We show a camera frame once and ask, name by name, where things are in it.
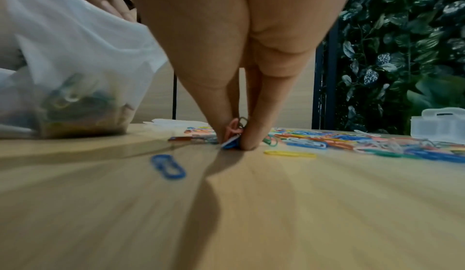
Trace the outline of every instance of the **bag of paper clips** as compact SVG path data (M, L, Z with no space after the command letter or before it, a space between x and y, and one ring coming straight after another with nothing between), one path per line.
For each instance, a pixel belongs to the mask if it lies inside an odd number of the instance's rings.
M124 133L167 61L142 24L84 0L6 0L25 64L0 77L0 137Z

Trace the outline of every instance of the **clear plastic box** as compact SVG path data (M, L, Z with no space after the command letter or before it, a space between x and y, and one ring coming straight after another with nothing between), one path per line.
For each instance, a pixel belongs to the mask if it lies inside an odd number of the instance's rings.
M424 110L421 116L412 117L410 135L417 139L465 144L465 110Z

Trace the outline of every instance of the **vertical garden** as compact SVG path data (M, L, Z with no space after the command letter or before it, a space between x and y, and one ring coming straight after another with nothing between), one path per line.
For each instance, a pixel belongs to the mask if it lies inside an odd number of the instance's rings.
M349 0L339 17L336 129L409 134L465 108L465 0Z

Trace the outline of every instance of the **yellow paper clip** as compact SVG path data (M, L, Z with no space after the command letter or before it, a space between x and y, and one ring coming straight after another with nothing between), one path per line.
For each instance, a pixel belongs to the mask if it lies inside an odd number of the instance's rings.
M316 158L316 154L302 153L302 152L288 152L288 151L283 151L283 150L265 150L263 153L266 155L271 155L271 156Z

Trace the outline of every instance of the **table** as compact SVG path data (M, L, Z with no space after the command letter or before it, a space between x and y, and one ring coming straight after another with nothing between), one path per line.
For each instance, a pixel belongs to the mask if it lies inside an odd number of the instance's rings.
M167 142L179 133L1 141L1 269L465 265L464 165ZM187 177L164 179L155 154L174 155Z

